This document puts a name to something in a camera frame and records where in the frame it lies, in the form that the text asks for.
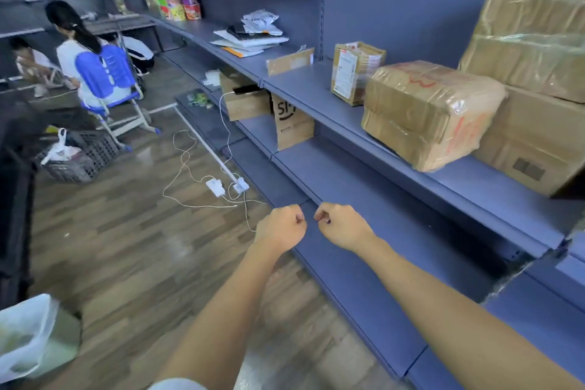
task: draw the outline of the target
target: fist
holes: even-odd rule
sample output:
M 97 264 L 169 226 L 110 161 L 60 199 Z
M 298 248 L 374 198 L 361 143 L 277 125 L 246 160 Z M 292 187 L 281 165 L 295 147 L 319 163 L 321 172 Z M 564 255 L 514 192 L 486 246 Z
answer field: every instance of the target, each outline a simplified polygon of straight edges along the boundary
M 366 220 L 351 205 L 323 202 L 315 212 L 319 230 L 333 244 L 355 251 L 360 243 L 375 237 Z
M 298 205 L 275 208 L 256 227 L 254 243 L 274 248 L 277 254 L 296 246 L 307 231 L 307 221 Z

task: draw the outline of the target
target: black hair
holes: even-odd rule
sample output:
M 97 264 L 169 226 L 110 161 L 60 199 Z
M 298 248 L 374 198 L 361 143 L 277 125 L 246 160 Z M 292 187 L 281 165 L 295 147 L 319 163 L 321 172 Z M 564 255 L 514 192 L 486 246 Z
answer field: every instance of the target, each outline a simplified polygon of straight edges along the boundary
M 22 37 L 11 37 L 8 43 L 10 44 L 10 48 L 12 48 L 14 51 L 18 51 L 19 49 L 23 48 L 30 48 L 29 43 Z
M 44 8 L 47 19 L 59 28 L 67 31 L 74 31 L 73 39 L 90 51 L 99 54 L 102 52 L 102 45 L 99 40 L 83 25 L 83 20 L 69 3 L 63 0 L 53 0 Z
M 100 34 L 100 37 L 108 42 L 116 42 L 118 40 L 118 34 L 114 32 L 108 32 L 106 34 Z

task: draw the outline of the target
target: white trash bin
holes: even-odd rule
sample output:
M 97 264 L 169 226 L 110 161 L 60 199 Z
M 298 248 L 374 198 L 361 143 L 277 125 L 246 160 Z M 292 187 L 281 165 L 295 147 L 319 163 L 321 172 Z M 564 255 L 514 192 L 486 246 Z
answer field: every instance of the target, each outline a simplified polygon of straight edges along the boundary
M 0 384 L 36 378 L 77 356 L 81 322 L 50 295 L 0 311 Z

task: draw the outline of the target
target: woman with ponytail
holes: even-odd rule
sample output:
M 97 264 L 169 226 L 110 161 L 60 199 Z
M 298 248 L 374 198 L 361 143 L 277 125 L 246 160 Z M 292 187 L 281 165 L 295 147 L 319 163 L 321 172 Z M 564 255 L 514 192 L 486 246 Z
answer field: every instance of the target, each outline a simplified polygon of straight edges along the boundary
M 73 86 L 78 88 L 77 95 L 82 103 L 89 107 L 100 107 L 101 102 L 96 98 L 83 77 L 77 71 L 75 61 L 79 54 L 91 51 L 95 54 L 102 52 L 102 45 L 107 42 L 94 36 L 83 25 L 83 20 L 69 3 L 62 0 L 49 2 L 45 7 L 45 13 L 49 22 L 55 25 L 58 32 L 67 38 L 65 42 L 57 47 L 57 57 L 62 72 L 67 76 Z M 127 98 L 130 94 L 129 88 L 115 87 L 113 93 L 104 99 L 106 103 Z

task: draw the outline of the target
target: person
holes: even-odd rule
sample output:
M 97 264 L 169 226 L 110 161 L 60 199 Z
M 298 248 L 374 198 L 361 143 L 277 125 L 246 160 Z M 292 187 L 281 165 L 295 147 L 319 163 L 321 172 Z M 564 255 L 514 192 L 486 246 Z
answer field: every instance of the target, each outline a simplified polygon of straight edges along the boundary
M 77 96 L 82 104 L 88 107 L 101 108 L 102 103 L 92 94 L 87 83 L 77 71 L 76 58 L 79 54 L 85 52 L 100 54 L 102 46 L 108 43 L 87 31 L 79 14 L 67 2 L 62 0 L 49 2 L 45 7 L 45 13 L 48 21 L 54 24 L 57 31 L 67 38 L 65 42 L 57 47 L 57 58 L 63 74 L 69 77 L 73 86 L 78 89 Z M 130 88 L 114 87 L 113 93 L 103 101 L 106 104 L 111 104 L 129 96 Z
M 583 388 L 484 307 L 399 256 L 352 207 L 322 203 L 314 219 L 327 239 L 374 270 L 464 388 Z M 150 390 L 233 389 L 272 269 L 306 229 L 298 205 L 262 219 L 240 265 L 197 315 Z
M 120 46 L 118 34 L 114 32 L 102 34 L 101 38 L 111 45 Z M 122 36 L 122 40 L 138 75 L 145 76 L 150 73 L 150 70 L 154 67 L 154 53 L 152 50 L 143 41 L 133 37 Z
M 65 80 L 62 78 L 61 68 L 45 54 L 34 49 L 22 37 L 10 38 L 9 44 L 16 57 L 18 71 L 24 79 L 34 84 L 34 97 L 42 98 L 49 88 L 63 86 Z

